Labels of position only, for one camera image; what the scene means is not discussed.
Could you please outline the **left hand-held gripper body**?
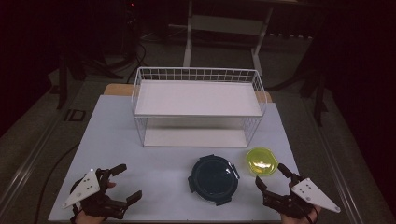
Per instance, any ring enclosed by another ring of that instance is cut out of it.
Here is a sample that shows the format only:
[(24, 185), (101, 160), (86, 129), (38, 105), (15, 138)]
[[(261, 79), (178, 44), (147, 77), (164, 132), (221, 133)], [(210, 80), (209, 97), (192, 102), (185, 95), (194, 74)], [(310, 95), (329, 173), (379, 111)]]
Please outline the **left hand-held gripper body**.
[(73, 185), (62, 208), (72, 206), (73, 212), (77, 214), (77, 204), (79, 203), (82, 210), (89, 216), (123, 219), (128, 208), (127, 203), (114, 201), (106, 195), (111, 177), (109, 170), (91, 169), (86, 173)]

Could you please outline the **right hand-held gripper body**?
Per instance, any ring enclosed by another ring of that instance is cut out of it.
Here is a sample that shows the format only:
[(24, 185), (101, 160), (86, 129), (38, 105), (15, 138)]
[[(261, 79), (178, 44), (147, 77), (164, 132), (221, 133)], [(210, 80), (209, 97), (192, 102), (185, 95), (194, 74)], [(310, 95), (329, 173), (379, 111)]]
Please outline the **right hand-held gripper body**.
[(290, 180), (292, 187), (289, 195), (279, 195), (268, 191), (263, 196), (262, 204), (288, 217), (303, 218), (311, 212), (314, 206), (320, 206), (334, 213), (340, 213), (336, 205), (310, 178), (302, 178), (293, 174)]

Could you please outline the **yellow-green plastic bowl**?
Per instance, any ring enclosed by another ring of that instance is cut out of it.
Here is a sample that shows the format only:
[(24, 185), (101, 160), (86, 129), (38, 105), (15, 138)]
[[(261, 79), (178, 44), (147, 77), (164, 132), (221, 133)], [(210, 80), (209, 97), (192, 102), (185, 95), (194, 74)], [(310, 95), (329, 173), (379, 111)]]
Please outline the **yellow-green plastic bowl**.
[(249, 171), (254, 175), (271, 175), (278, 166), (274, 153), (266, 147), (254, 147), (246, 155)]

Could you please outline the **dark blue lidded round container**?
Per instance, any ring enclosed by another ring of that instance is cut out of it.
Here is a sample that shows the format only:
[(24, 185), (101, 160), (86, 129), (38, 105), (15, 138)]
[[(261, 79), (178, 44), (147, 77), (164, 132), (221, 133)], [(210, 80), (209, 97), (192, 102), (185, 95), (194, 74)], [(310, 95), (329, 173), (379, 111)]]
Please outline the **dark blue lidded round container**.
[(192, 193), (220, 206), (232, 200), (239, 178), (235, 166), (228, 160), (208, 155), (193, 165), (188, 183)]

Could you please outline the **white wire shelf rack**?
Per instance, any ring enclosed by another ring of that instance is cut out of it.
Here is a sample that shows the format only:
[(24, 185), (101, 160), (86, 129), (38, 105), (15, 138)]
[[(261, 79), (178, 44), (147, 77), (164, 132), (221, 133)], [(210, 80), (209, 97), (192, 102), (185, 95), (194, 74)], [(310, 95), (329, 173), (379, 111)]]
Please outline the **white wire shelf rack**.
[(246, 147), (268, 102), (251, 69), (141, 67), (132, 91), (145, 147)]

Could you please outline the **person's right hand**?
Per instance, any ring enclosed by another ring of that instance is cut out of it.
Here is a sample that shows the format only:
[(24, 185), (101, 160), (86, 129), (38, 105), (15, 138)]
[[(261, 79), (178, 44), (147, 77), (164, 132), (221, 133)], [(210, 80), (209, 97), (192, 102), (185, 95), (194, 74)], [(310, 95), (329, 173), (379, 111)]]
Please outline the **person's right hand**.
[(293, 218), (293, 217), (288, 217), (284, 214), (281, 214), (281, 223), (282, 224), (316, 224), (318, 221), (318, 215), (321, 211), (320, 206), (314, 206), (314, 208), (311, 210), (311, 212), (307, 215), (307, 217), (303, 218)]

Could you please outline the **person's left hand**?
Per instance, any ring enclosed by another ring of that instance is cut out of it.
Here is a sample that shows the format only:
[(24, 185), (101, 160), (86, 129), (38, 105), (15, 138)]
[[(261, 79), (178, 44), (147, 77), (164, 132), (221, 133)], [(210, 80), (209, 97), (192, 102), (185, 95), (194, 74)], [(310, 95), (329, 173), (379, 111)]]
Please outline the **person's left hand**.
[(80, 210), (74, 217), (75, 224), (102, 224), (105, 220), (105, 217), (89, 216), (84, 210)]

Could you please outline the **black metal stand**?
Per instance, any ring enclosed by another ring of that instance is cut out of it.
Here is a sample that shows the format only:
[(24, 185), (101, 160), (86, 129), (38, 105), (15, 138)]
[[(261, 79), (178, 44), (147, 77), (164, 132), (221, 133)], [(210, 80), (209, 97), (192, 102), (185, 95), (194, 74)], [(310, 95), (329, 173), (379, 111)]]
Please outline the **black metal stand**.
[(60, 66), (59, 66), (59, 101), (58, 109), (62, 109), (67, 100), (67, 66), (65, 53), (60, 55)]
[(318, 85), (316, 91), (315, 98), (315, 106), (314, 106), (314, 120), (318, 126), (321, 126), (321, 113), (323, 107), (323, 97), (324, 97), (324, 89), (325, 89), (325, 81), (326, 77), (324, 74), (318, 75)]

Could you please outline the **white metal desk frame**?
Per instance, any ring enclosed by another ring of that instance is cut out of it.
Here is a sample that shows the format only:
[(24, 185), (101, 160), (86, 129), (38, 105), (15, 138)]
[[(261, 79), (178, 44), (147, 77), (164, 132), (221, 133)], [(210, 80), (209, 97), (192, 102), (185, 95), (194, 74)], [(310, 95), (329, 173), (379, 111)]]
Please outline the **white metal desk frame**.
[(194, 14), (192, 12), (193, 1), (189, 0), (188, 4), (188, 18), (187, 18), (187, 42), (183, 59), (183, 66), (191, 66), (192, 53), (192, 31), (209, 31), (237, 35), (255, 35), (258, 37), (257, 44), (250, 49), (250, 54), (254, 68), (262, 74), (262, 65), (259, 53), (262, 48), (262, 43), (265, 38), (270, 19), (273, 14), (273, 8), (269, 7), (264, 13), (263, 21), (234, 19), (216, 16), (206, 16)]

